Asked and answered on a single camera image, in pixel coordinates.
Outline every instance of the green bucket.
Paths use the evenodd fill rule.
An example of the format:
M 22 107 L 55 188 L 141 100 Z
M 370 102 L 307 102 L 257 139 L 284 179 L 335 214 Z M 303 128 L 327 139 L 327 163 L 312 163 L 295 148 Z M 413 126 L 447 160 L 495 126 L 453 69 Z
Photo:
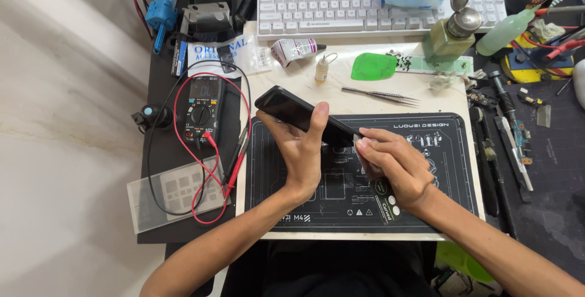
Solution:
M 461 271 L 479 282 L 487 283 L 494 279 L 469 254 L 450 241 L 437 242 L 436 259 Z

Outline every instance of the hand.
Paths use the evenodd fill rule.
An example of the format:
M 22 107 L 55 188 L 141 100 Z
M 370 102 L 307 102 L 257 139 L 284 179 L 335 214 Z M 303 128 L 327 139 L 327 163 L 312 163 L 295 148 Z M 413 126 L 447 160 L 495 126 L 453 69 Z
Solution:
M 317 104 L 311 115 L 311 127 L 306 133 L 276 119 L 261 110 L 256 116 L 272 133 L 289 170 L 287 182 L 280 190 L 288 193 L 298 205 L 315 193 L 321 180 L 321 136 L 329 118 L 329 104 Z
M 361 156 L 380 167 L 388 177 L 399 204 L 412 211 L 422 203 L 435 176 L 429 163 L 404 137 L 384 129 L 360 128 L 364 136 L 356 142 Z

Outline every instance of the blue clamp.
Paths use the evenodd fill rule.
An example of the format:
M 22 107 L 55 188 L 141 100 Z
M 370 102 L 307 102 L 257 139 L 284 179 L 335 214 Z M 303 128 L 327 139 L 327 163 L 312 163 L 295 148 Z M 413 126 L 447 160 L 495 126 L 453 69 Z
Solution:
M 160 52 L 167 30 L 174 30 L 175 24 L 177 24 L 177 13 L 179 11 L 174 6 L 175 0 L 154 0 L 150 2 L 146 13 L 146 24 L 153 30 L 158 31 L 153 48 L 155 54 Z

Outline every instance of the forearm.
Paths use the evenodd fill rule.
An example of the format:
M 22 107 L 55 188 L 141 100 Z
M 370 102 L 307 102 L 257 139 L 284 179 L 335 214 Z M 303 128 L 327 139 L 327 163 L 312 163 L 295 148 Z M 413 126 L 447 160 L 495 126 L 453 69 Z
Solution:
M 434 186 L 413 214 L 466 250 L 514 296 L 585 296 L 585 286 L 465 210 Z
M 150 275 L 140 296 L 189 296 L 238 259 L 296 205 L 288 195 L 277 192 L 250 211 L 191 241 Z

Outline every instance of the black cloth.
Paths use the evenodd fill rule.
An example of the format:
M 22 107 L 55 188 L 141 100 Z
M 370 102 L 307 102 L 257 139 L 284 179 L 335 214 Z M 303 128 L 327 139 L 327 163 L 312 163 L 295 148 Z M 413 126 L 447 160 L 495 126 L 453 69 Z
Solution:
M 420 242 L 259 243 L 230 265 L 222 297 L 437 296 Z

